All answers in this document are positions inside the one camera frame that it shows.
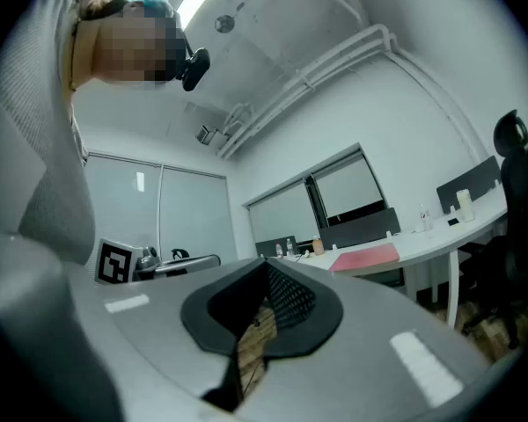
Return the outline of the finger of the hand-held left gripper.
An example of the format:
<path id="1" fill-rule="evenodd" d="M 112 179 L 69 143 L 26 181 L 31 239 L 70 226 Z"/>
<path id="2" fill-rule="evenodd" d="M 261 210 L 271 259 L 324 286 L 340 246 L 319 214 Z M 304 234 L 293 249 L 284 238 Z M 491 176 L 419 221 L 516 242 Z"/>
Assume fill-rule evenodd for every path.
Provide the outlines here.
<path id="1" fill-rule="evenodd" d="M 155 276 L 179 276 L 218 267 L 221 259 L 214 254 L 198 258 L 179 258 L 162 262 L 154 271 Z"/>

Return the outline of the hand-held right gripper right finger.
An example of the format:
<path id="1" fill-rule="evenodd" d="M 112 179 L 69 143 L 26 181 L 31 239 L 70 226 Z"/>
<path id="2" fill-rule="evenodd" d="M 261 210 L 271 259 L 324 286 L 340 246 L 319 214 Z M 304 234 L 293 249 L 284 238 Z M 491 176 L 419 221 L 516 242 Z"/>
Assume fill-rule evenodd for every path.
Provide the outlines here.
<path id="1" fill-rule="evenodd" d="M 297 272 L 331 288 L 343 308 L 331 338 L 308 356 L 272 360 L 246 399 L 248 421 L 409 421 L 433 411 L 401 360 L 402 333 L 416 336 L 450 375 L 431 382 L 468 387 L 490 368 L 465 337 L 403 294 L 383 285 L 302 263 Z"/>

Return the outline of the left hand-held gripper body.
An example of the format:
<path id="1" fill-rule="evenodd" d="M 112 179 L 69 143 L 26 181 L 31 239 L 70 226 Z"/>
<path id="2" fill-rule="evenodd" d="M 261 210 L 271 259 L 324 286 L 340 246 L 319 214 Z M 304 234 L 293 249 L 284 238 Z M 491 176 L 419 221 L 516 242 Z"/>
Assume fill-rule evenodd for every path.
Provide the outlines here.
<path id="1" fill-rule="evenodd" d="M 99 240 L 94 279 L 100 284 L 122 284 L 152 277 L 161 264 L 152 246 L 136 247 L 106 238 Z"/>

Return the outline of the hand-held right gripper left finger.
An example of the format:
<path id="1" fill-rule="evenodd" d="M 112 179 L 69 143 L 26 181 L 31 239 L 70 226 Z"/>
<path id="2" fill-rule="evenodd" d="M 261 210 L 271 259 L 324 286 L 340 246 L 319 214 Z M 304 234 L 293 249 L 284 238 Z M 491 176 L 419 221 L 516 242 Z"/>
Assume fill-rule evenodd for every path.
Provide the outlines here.
<path id="1" fill-rule="evenodd" d="M 187 296 L 246 266 L 244 259 L 175 278 L 96 286 L 82 266 L 70 265 L 77 320 L 117 390 L 125 421 L 246 421 L 203 400 L 221 385 L 230 362 L 203 351 L 185 329 Z"/>

